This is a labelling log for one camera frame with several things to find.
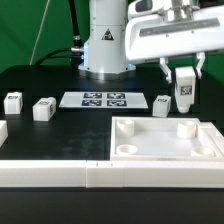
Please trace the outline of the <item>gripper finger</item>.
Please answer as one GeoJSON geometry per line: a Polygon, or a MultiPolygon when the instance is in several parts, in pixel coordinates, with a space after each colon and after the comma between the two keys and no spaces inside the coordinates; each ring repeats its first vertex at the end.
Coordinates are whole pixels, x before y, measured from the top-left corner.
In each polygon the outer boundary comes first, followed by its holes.
{"type": "Polygon", "coordinates": [[[198,74],[198,78],[202,77],[202,67],[204,65],[206,55],[204,52],[199,52],[196,54],[196,59],[197,59],[197,65],[196,65],[196,71],[198,74]]]}
{"type": "Polygon", "coordinates": [[[172,72],[170,68],[168,67],[168,59],[167,58],[161,58],[160,59],[160,68],[163,71],[163,73],[166,76],[166,80],[168,83],[172,82],[172,72]]]}

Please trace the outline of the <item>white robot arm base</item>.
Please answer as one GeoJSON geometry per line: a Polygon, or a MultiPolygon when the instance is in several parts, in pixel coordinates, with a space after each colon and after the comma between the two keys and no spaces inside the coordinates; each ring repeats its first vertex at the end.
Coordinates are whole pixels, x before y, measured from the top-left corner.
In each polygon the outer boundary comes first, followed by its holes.
{"type": "Polygon", "coordinates": [[[89,0],[90,36],[78,67],[81,75],[117,80],[136,69],[125,55],[127,6],[127,0],[89,0]]]}

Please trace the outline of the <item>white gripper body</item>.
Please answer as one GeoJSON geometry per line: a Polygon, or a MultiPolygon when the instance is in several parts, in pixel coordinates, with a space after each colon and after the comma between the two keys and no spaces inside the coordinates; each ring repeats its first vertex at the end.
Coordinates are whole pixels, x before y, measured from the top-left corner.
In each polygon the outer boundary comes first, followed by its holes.
{"type": "Polygon", "coordinates": [[[127,59],[160,58],[224,50],[224,5],[200,9],[194,0],[135,0],[128,7],[127,59]]]}

